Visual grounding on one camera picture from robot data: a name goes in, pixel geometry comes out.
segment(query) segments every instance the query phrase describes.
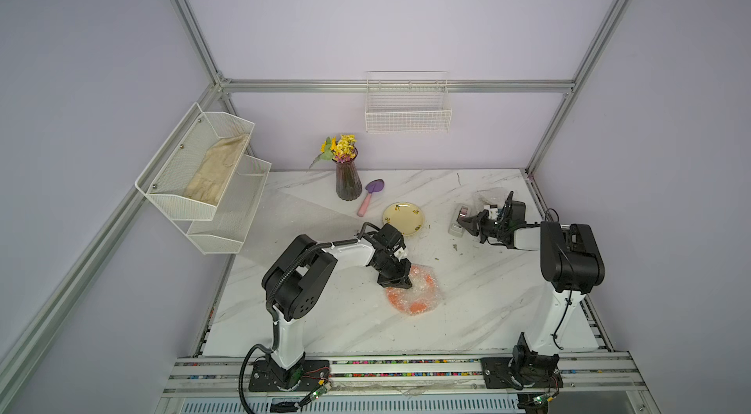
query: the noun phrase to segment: yellow plate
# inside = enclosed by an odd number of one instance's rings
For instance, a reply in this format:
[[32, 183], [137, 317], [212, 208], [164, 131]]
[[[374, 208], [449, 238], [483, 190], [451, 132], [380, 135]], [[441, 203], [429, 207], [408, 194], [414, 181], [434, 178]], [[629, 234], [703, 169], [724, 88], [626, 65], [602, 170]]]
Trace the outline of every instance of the yellow plate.
[[425, 215], [417, 205], [409, 202], [392, 203], [383, 212], [383, 222], [390, 223], [404, 236], [415, 234], [425, 223]]

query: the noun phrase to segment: green leaf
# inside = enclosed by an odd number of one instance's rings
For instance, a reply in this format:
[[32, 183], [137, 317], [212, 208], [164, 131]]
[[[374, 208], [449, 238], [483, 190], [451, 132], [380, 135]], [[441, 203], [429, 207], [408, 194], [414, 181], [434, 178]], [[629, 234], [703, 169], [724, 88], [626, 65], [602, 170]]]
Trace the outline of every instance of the green leaf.
[[331, 137], [326, 137], [326, 144], [324, 145], [324, 153], [321, 153], [320, 155], [316, 156], [313, 160], [313, 163], [308, 166], [308, 169], [313, 167], [313, 165], [317, 162], [320, 162], [321, 160], [327, 160], [331, 161], [333, 160], [333, 152], [331, 151]]

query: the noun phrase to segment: dark glass vase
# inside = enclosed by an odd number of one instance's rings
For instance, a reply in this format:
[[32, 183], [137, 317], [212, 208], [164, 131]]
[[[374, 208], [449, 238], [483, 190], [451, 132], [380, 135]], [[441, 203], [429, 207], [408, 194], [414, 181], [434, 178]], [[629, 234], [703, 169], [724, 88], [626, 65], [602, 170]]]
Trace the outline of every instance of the dark glass vase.
[[353, 201], [363, 192], [358, 169], [354, 166], [354, 159], [358, 151], [354, 151], [354, 158], [344, 163], [336, 163], [336, 195], [343, 201]]

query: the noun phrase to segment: wire mesh basket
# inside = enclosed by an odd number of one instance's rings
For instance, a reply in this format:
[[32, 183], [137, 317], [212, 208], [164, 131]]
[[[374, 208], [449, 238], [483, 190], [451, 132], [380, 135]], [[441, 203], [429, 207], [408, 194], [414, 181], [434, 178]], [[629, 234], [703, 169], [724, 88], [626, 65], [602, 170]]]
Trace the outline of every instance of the wire mesh basket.
[[[136, 187], [170, 220], [212, 220], [227, 192], [228, 184], [218, 193], [216, 204], [185, 197], [185, 189], [198, 171], [208, 149], [222, 138], [247, 134], [240, 151], [245, 151], [253, 132], [253, 122], [223, 112], [203, 112], [193, 121], [164, 167], [147, 190]], [[232, 165], [229, 177], [235, 174], [240, 158]]]
[[203, 254], [235, 254], [253, 222], [271, 163], [243, 155], [213, 220], [193, 221], [185, 233]]
[[447, 132], [446, 71], [369, 71], [365, 129], [370, 133]]

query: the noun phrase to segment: marble tabletop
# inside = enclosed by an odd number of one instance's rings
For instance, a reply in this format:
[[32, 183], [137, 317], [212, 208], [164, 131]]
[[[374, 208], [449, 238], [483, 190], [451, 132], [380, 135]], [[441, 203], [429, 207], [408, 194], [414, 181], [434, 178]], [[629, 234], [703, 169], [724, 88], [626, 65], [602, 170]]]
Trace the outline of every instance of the marble tabletop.
[[[363, 185], [382, 178], [366, 215], [357, 216], [364, 194], [344, 202], [336, 196], [333, 171], [269, 174], [244, 248], [237, 254], [203, 348], [206, 356], [241, 357], [253, 344], [271, 344], [271, 318], [264, 308], [261, 278], [298, 234], [313, 240], [344, 240], [363, 221], [382, 223], [394, 202], [418, 204], [425, 223], [405, 238], [410, 261], [429, 266], [442, 294], [440, 304], [421, 315], [394, 309], [372, 268], [334, 271], [315, 308], [305, 317], [309, 355], [509, 353], [530, 325], [543, 286], [539, 252], [480, 244], [469, 233], [447, 232], [456, 205], [475, 207], [478, 191], [514, 191], [527, 204], [526, 220], [540, 215], [521, 171], [360, 171]], [[564, 352], [598, 348], [577, 306]]]

